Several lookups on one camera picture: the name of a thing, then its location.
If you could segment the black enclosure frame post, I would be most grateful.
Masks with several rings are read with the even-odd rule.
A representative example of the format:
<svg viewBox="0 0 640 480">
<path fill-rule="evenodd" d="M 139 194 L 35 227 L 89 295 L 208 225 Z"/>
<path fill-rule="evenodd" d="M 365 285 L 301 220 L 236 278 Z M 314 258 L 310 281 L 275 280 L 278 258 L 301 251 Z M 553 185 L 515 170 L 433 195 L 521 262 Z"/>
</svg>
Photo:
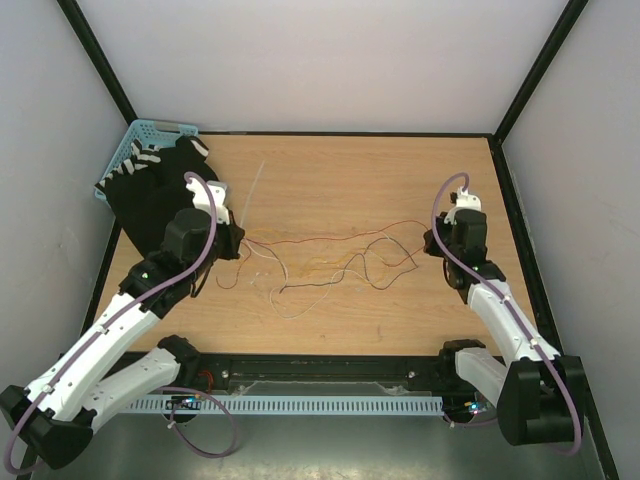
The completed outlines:
<svg viewBox="0 0 640 480">
<path fill-rule="evenodd" d="M 57 0 L 57 4 L 123 119 L 130 125 L 138 116 L 79 3 L 76 0 Z"/>
</svg>

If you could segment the striped black white cloth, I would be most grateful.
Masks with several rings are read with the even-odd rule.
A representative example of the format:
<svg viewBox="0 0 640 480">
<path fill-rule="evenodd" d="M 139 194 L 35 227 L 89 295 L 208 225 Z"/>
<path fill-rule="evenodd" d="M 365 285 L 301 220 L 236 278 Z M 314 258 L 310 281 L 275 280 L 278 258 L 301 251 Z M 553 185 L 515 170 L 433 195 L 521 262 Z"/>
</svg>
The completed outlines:
<svg viewBox="0 0 640 480">
<path fill-rule="evenodd" d="M 209 149 L 197 136 L 180 136 L 170 147 L 144 147 L 140 140 L 135 139 L 131 148 L 129 157 L 95 184 L 98 192 L 107 195 L 115 192 L 117 187 L 128 185 L 134 189 L 183 187 L 187 172 L 196 173 L 205 181 L 219 180 L 207 164 Z"/>
</svg>

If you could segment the grey zip tie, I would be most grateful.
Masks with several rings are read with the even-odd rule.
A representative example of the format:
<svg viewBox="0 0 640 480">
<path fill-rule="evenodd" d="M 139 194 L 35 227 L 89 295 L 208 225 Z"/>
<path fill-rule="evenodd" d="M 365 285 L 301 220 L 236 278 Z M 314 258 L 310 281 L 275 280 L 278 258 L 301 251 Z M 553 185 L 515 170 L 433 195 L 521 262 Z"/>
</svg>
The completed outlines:
<svg viewBox="0 0 640 480">
<path fill-rule="evenodd" d="M 239 222 L 239 226 L 241 228 L 244 227 L 244 224 L 245 224 L 245 221 L 246 221 L 246 218 L 247 218 L 247 214 L 248 214 L 248 211 L 249 211 L 249 208 L 250 208 L 251 200 L 253 198 L 253 194 L 255 192 L 257 183 L 258 183 L 258 181 L 259 181 L 259 179 L 261 177 L 261 174 L 263 172 L 265 164 L 266 164 L 266 160 L 263 160 L 261 162 L 261 164 L 260 164 L 255 176 L 254 176 L 254 179 L 253 179 L 253 181 L 251 183 L 251 186 L 249 188 L 249 191 L 247 193 L 247 196 L 246 196 L 246 199 L 245 199 L 245 203 L 244 203 L 244 207 L 243 207 L 243 210 L 242 210 L 242 213 L 241 213 L 241 217 L 240 217 L 240 222 Z"/>
</svg>

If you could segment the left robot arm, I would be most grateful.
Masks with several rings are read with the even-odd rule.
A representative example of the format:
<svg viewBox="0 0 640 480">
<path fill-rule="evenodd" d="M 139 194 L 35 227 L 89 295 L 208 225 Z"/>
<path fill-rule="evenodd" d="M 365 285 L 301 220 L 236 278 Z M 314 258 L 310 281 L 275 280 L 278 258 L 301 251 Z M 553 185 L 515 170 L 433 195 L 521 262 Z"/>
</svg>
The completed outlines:
<svg viewBox="0 0 640 480">
<path fill-rule="evenodd" d="M 235 260 L 244 231 L 233 220 L 186 208 L 165 230 L 159 250 L 134 265 L 100 318 L 52 367 L 27 386 L 1 394 L 1 412 L 12 428 L 4 452 L 7 471 L 16 441 L 41 462 L 60 469 L 74 461 L 114 416 L 152 392 L 176 392 L 192 406 L 201 367 L 199 351 L 171 335 L 138 361 L 112 369 L 129 347 L 182 300 L 200 293 L 217 260 Z"/>
</svg>

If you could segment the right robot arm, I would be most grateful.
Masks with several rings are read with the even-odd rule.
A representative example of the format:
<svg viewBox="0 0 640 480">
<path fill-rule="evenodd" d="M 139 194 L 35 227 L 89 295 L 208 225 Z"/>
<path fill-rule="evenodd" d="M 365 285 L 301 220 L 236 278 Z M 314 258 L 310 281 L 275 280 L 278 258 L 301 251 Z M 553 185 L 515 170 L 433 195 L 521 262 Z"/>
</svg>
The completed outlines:
<svg viewBox="0 0 640 480">
<path fill-rule="evenodd" d="M 582 444 L 586 375 L 577 356 L 561 354 L 533 327 L 512 296 L 506 277 L 487 258 L 487 216 L 455 207 L 432 218 L 424 251 L 443 260 L 444 277 L 488 328 L 502 355 L 465 346 L 437 365 L 439 381 L 458 389 L 473 385 L 496 409 L 513 446 Z"/>
</svg>

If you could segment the right rear frame post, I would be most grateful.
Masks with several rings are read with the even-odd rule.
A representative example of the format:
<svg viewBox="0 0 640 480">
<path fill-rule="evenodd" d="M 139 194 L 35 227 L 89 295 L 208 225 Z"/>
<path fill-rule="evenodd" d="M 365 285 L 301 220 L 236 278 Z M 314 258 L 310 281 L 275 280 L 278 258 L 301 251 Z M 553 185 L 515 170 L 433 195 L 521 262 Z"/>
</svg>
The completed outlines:
<svg viewBox="0 0 640 480">
<path fill-rule="evenodd" d="M 531 68 L 525 76 L 516 95 L 510 103 L 505 115 L 499 123 L 493 138 L 497 145 L 502 146 L 513 130 L 517 120 L 527 106 L 532 95 L 544 78 L 555 57 L 577 23 L 588 0 L 570 0 L 563 8 L 558 20 L 547 36 L 542 48 L 536 56 Z"/>
</svg>

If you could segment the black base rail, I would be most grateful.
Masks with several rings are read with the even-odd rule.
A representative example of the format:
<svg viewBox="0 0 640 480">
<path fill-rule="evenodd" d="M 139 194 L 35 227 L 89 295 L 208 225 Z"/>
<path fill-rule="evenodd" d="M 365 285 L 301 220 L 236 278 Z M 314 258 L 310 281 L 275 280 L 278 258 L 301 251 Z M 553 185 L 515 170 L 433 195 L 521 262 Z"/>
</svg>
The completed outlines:
<svg viewBox="0 0 640 480">
<path fill-rule="evenodd" d="M 447 371 L 439 356 L 258 355 L 203 353 L 172 386 L 230 393 L 258 382 L 286 385 L 375 384 L 443 397 L 470 396 L 470 383 Z"/>
</svg>

